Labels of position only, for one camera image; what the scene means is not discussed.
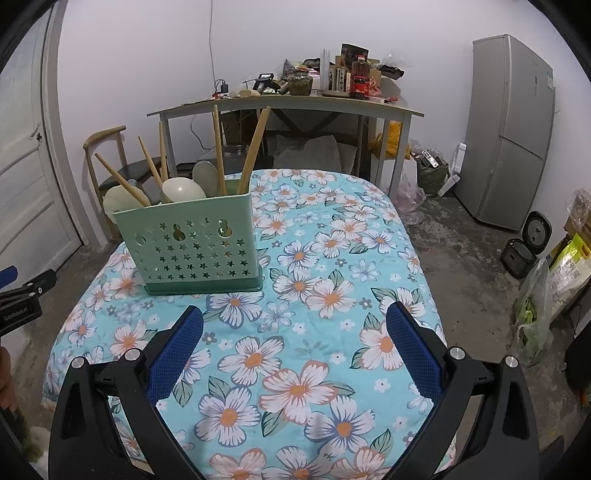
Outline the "wooden chopstick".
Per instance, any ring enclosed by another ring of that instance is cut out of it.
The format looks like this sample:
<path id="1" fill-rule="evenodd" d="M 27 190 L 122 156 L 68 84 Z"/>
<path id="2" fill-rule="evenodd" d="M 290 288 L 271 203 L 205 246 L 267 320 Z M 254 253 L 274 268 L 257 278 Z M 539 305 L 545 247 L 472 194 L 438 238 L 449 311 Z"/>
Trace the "wooden chopstick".
<path id="1" fill-rule="evenodd" d="M 270 117 L 270 107 L 264 108 L 259 115 L 259 121 L 256 124 L 256 130 L 254 130 L 252 141 L 249 144 L 249 151 L 245 157 L 245 163 L 243 164 L 242 174 L 240 174 L 238 189 L 236 193 L 238 195 L 245 194 L 249 190 L 250 177 L 254 164 L 256 164 L 257 155 L 259 155 L 259 147 L 263 141 L 263 134 L 266 131 L 266 123 Z"/>
<path id="2" fill-rule="evenodd" d="M 167 152 L 165 146 L 165 136 L 164 136 L 164 125 L 163 122 L 159 122 L 159 153 L 160 153 L 160 162 L 161 162 L 161 174 L 160 177 L 162 179 L 162 183 L 168 180 L 168 164 L 167 164 Z"/>
<path id="3" fill-rule="evenodd" d="M 155 180 L 156 184 L 159 187 L 161 187 L 162 186 L 162 179 L 160 178 L 160 175 L 159 175 L 158 170 L 156 168 L 155 162 L 153 161 L 151 155 L 149 154 L 141 136 L 137 136 L 137 138 L 138 138 L 138 143 L 139 143 L 140 149 L 145 157 L 145 160 L 147 162 L 147 165 L 149 167 L 151 175 L 152 175 L 153 179 Z"/>
<path id="4" fill-rule="evenodd" d="M 212 108 L 212 124 L 214 132 L 214 148 L 216 155 L 216 169 L 218 174 L 218 192 L 222 196 L 228 193 L 225 183 L 224 161 L 221 140 L 221 122 L 219 122 L 219 111 L 216 104 Z"/>
<path id="5" fill-rule="evenodd" d="M 118 173 L 100 154 L 95 153 L 95 158 L 102 166 L 116 179 L 116 181 L 126 190 L 142 207 L 150 206 L 149 199 L 144 194 L 139 194 L 138 189 L 129 184 L 129 182 Z"/>

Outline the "white panel door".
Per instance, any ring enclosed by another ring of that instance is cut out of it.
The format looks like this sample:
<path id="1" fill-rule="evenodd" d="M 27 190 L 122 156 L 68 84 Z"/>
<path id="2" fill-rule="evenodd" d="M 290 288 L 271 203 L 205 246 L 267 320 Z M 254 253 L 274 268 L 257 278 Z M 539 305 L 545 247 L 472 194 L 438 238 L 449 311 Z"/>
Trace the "white panel door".
<path id="1" fill-rule="evenodd" d="M 86 241 L 59 118 L 65 9 L 35 20 L 1 73 L 1 265 L 21 280 L 59 269 Z"/>

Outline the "green vegetable plastic bag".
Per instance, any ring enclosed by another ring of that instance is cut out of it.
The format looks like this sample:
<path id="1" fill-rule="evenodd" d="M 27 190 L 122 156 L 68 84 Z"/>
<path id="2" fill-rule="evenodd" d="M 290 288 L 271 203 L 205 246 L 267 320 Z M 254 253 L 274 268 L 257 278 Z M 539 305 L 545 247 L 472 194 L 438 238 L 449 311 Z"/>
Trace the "green vegetable plastic bag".
<path id="1" fill-rule="evenodd" d="M 514 304 L 511 352 L 528 367 L 538 364 L 553 342 L 549 274 L 548 261 L 539 260 L 522 283 Z"/>

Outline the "wooden chopstick in basket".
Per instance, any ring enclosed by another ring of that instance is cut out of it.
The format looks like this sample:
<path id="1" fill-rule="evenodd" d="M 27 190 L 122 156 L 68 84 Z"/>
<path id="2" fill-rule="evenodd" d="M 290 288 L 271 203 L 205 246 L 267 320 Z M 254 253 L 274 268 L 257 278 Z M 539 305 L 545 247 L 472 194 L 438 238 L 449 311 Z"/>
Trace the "wooden chopstick in basket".
<path id="1" fill-rule="evenodd" d="M 161 187 L 162 186 L 162 179 L 160 178 L 160 175 L 159 175 L 158 170 L 156 168 L 155 162 L 153 161 L 151 155 L 149 154 L 141 136 L 137 136 L 137 138 L 138 138 L 138 143 L 139 143 L 140 149 L 145 157 L 145 160 L 147 162 L 147 165 L 149 167 L 151 175 L 152 175 L 153 179 L 155 180 L 156 184 L 159 187 Z"/>
<path id="2" fill-rule="evenodd" d="M 144 194 L 139 194 L 138 189 L 129 184 L 129 182 L 118 173 L 100 154 L 95 153 L 95 158 L 102 166 L 116 179 L 116 181 L 126 190 L 142 207 L 150 206 L 149 199 Z"/>
<path id="3" fill-rule="evenodd" d="M 219 111 L 216 104 L 212 108 L 212 124 L 214 132 L 214 148 L 216 155 L 216 169 L 218 174 L 218 192 L 222 196 L 228 193 L 225 183 L 224 161 L 221 140 L 221 122 L 219 122 Z"/>
<path id="4" fill-rule="evenodd" d="M 165 136 L 164 136 L 164 125 L 163 122 L 159 122 L 159 153 L 160 153 L 160 162 L 161 162 L 161 174 L 160 177 L 162 179 L 162 183 L 168 180 L 168 164 L 167 164 L 167 152 L 165 146 Z"/>

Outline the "wooden chair black seat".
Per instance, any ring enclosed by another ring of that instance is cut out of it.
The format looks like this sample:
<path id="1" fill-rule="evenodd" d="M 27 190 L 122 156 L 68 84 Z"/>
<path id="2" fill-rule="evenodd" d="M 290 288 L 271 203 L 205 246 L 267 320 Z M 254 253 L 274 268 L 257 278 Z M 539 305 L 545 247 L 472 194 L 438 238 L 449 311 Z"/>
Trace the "wooden chair black seat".
<path id="1" fill-rule="evenodd" d="M 110 163 L 111 168 L 131 186 L 135 186 L 142 190 L 152 204 L 159 201 L 159 195 L 156 191 L 157 184 L 152 176 L 152 171 L 147 160 L 145 158 L 135 161 L 129 161 L 127 159 L 124 146 L 125 131 L 125 125 L 99 130 L 89 135 L 82 145 L 85 167 L 89 176 L 90 185 L 94 191 L 100 213 L 103 215 L 104 226 L 107 228 L 112 239 L 119 237 L 119 230 L 114 221 L 105 213 L 103 203 L 107 192 L 111 188 L 118 187 L 120 183 L 112 173 L 95 158 L 95 153 L 100 153 L 104 144 L 114 145 L 116 158 Z"/>

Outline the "yellow bag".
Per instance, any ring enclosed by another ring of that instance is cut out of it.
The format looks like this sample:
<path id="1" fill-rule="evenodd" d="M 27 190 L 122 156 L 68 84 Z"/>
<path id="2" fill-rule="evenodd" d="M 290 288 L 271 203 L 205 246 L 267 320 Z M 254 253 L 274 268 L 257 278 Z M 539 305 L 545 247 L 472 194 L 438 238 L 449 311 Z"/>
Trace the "yellow bag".
<path id="1" fill-rule="evenodd" d="M 590 248 L 576 234 L 550 268 L 550 282 L 555 302 L 566 303 L 590 279 Z"/>

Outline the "black rice cooker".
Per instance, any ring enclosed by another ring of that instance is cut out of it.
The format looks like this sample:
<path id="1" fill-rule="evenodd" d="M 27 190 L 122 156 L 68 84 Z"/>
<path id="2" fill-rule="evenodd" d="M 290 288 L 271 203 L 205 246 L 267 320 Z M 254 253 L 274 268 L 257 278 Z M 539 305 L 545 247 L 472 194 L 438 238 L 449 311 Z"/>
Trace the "black rice cooker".
<path id="1" fill-rule="evenodd" d="M 524 222 L 521 236 L 510 239 L 505 245 L 500 261 L 515 279 L 525 278 L 535 266 L 538 255 L 548 245 L 552 226 L 539 211 L 531 211 Z"/>

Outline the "white plastic spoon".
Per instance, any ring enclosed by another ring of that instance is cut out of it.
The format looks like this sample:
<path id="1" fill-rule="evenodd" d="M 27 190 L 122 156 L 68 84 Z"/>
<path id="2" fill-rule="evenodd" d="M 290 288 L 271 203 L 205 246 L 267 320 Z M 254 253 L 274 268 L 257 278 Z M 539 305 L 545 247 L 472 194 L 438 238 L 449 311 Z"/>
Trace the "white plastic spoon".
<path id="1" fill-rule="evenodd" d="M 171 202 L 193 201 L 206 197 L 204 189 L 185 177 L 174 177 L 163 181 L 162 192 Z"/>

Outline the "green plastic utensil basket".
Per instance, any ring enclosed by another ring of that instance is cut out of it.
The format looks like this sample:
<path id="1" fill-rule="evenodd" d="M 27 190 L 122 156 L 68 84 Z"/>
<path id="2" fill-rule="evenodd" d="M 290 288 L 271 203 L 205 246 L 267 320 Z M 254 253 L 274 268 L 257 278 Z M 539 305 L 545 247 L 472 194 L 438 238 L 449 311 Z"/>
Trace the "green plastic utensil basket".
<path id="1" fill-rule="evenodd" d="M 262 289 L 249 193 L 120 211 L 114 220 L 150 295 Z"/>

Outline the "floral blue tablecloth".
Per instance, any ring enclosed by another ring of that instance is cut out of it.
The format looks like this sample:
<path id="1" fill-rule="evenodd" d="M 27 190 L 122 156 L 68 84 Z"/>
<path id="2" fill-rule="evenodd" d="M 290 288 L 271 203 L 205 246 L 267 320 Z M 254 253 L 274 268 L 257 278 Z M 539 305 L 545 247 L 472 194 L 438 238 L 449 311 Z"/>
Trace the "floral blue tablecloth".
<path id="1" fill-rule="evenodd" d="M 263 287 L 152 297 L 119 246 L 61 327 L 42 404 L 70 361 L 141 348 L 189 305 L 204 334 L 157 409 L 209 479 L 380 479 L 432 409 L 388 335 L 402 303 L 443 329 L 419 258 L 390 199 L 353 176 L 252 175 Z"/>

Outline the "pale green spoon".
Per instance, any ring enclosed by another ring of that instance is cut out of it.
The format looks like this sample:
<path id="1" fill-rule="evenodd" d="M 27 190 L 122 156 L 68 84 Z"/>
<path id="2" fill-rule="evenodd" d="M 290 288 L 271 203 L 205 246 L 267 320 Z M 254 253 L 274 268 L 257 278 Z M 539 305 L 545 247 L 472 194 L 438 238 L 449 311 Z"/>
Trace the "pale green spoon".
<path id="1" fill-rule="evenodd" d="M 192 179 L 200 186 L 207 197 L 215 197 L 219 192 L 218 172 L 209 161 L 199 161 L 192 168 Z"/>

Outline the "grey refrigerator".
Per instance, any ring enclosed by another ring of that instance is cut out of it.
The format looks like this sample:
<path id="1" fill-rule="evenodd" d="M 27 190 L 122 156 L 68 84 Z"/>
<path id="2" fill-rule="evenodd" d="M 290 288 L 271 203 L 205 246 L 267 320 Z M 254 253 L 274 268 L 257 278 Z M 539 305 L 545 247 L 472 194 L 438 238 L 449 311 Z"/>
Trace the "grey refrigerator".
<path id="1" fill-rule="evenodd" d="M 545 168 L 555 112 L 554 72 L 517 38 L 473 42 L 467 145 L 454 193 L 477 221 L 522 228 Z"/>

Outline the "green glass jar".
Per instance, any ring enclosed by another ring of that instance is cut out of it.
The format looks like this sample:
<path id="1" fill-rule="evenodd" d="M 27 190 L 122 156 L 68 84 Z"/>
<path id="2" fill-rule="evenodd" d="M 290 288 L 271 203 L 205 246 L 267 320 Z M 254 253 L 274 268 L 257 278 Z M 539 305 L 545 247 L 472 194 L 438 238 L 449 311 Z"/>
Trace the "green glass jar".
<path id="1" fill-rule="evenodd" d="M 307 71 L 297 70 L 287 78 L 287 90 L 290 96 L 310 96 L 313 83 Z"/>

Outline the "wooden top desk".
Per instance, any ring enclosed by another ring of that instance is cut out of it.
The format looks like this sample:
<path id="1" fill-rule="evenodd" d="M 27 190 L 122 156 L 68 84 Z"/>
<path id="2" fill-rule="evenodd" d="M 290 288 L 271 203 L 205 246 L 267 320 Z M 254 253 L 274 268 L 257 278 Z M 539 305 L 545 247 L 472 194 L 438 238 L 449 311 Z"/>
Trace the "wooden top desk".
<path id="1" fill-rule="evenodd" d="M 413 117 L 424 117 L 424 114 L 408 108 L 399 107 L 392 104 L 372 102 L 370 100 L 355 100 L 349 98 L 338 98 L 328 96 L 290 96 L 290 95 L 263 95 L 246 98 L 228 98 L 228 99 L 206 99 L 192 103 L 185 103 L 177 107 L 166 108 L 148 113 L 147 116 L 157 116 L 163 123 L 164 143 L 168 152 L 168 159 L 172 162 L 171 170 L 175 171 L 176 162 L 174 158 L 172 139 L 169 128 L 169 121 L 175 118 L 189 117 L 211 113 L 214 106 L 221 112 L 233 110 L 259 110 L 270 107 L 271 110 L 311 110 L 329 112 L 335 118 L 339 114 L 356 115 L 360 117 L 372 117 L 383 119 L 385 122 L 383 129 L 383 143 L 378 160 L 376 175 L 372 182 L 380 185 L 384 162 L 386 157 L 387 135 L 389 123 L 397 121 L 401 124 L 401 134 L 398 145 L 398 153 L 394 160 L 394 170 L 389 183 L 388 194 L 391 200 L 395 200 L 401 180 L 403 165 L 405 161 L 405 152 L 408 145 L 410 127 Z"/>

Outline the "red oil bottle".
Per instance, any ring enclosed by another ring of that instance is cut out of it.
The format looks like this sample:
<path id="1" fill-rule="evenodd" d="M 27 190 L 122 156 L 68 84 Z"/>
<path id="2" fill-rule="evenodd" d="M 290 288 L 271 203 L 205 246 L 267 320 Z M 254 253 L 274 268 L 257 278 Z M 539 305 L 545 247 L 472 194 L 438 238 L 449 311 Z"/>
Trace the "red oil bottle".
<path id="1" fill-rule="evenodd" d="M 360 100 L 370 97 L 370 64 L 363 55 L 359 55 L 352 63 L 349 95 Z"/>

